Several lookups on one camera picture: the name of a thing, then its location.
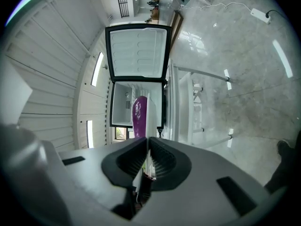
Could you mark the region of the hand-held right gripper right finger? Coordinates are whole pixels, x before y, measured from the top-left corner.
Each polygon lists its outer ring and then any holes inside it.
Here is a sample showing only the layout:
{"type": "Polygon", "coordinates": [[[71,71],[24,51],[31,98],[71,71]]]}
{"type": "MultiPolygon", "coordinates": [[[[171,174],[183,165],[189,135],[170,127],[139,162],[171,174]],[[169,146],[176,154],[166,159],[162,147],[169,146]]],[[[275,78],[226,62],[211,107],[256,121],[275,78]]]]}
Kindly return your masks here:
{"type": "Polygon", "coordinates": [[[150,198],[133,217],[142,226],[253,226],[279,203],[222,156],[175,141],[151,137],[156,180],[150,198]]]}

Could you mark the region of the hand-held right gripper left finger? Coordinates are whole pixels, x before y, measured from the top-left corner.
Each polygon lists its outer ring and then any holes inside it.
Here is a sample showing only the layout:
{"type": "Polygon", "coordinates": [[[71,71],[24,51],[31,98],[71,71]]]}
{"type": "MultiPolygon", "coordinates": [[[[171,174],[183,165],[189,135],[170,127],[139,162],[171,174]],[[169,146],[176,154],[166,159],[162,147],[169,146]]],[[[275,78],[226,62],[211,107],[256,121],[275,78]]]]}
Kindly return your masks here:
{"type": "Polygon", "coordinates": [[[135,226],[133,181],[146,155],[146,140],[57,152],[43,142],[47,226],[135,226]]]}

